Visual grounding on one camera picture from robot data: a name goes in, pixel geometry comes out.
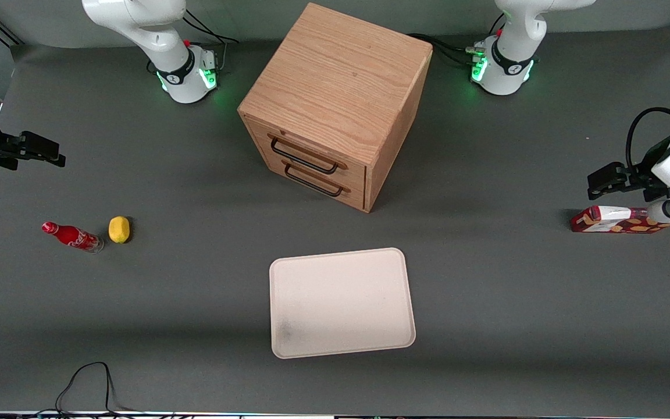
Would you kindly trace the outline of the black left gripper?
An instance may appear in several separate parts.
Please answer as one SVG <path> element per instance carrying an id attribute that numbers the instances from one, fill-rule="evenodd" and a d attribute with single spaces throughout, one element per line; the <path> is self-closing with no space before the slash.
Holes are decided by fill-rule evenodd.
<path id="1" fill-rule="evenodd" d="M 611 193 L 628 193 L 631 186 L 643 189 L 645 202 L 668 196 L 668 186 L 654 173 L 653 167 L 667 153 L 670 146 L 670 136 L 659 141 L 644 153 L 638 164 L 631 159 L 631 146 L 628 146 L 628 167 L 624 164 L 607 164 L 587 176 L 588 199 L 596 199 Z"/>

